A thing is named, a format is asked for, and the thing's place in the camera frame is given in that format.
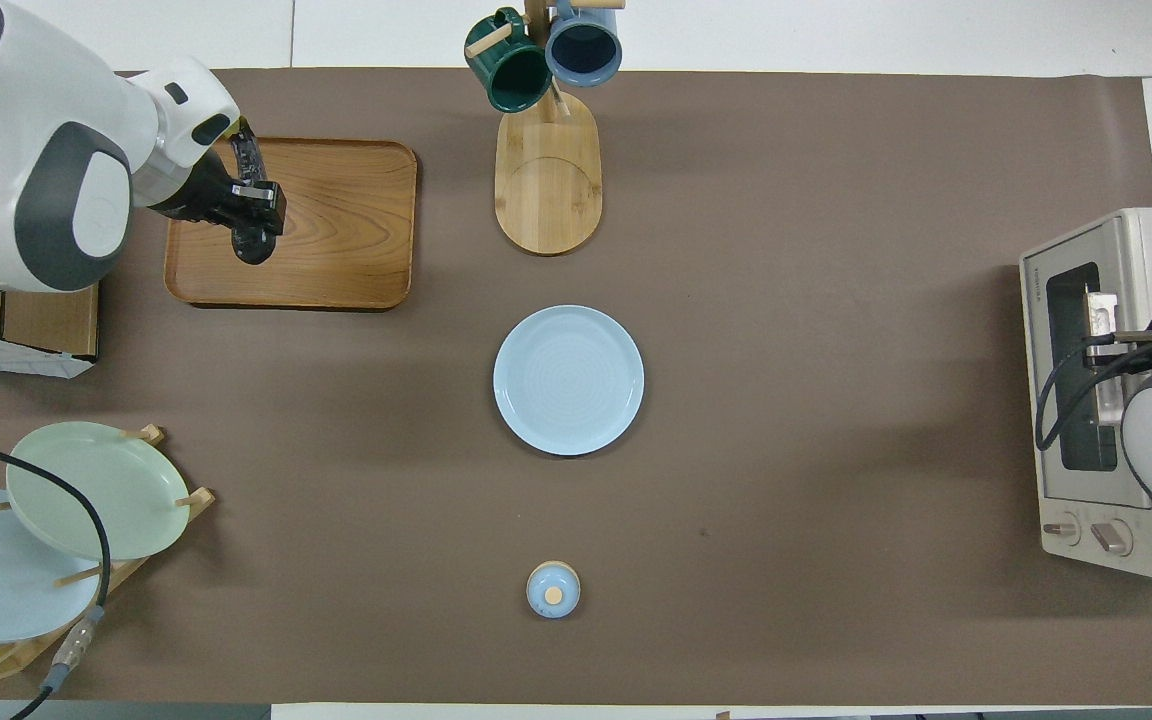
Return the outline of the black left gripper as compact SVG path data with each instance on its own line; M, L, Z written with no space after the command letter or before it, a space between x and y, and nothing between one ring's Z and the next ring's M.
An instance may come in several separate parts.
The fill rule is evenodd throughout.
M282 236L285 192L271 179L251 179L234 184L217 150L200 156L179 190L151 209L179 222L233 223L238 202L238 227Z

